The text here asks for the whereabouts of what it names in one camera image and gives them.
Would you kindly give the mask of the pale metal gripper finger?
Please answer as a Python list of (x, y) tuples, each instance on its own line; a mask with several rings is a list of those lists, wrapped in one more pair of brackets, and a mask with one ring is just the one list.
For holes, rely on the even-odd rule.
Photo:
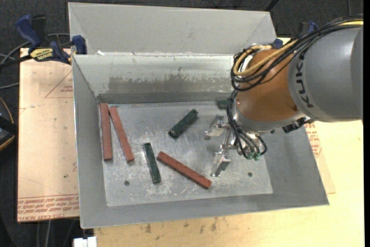
[(226, 170), (230, 162), (231, 158), (228, 148), (226, 148), (224, 145), (221, 145), (219, 151), (214, 154), (210, 175), (212, 177), (220, 176), (221, 172)]
[(224, 115), (216, 115), (213, 121), (211, 122), (209, 129), (204, 133), (204, 139), (210, 140), (213, 137), (219, 137), (223, 132), (227, 131), (230, 128), (230, 125), (225, 120)]

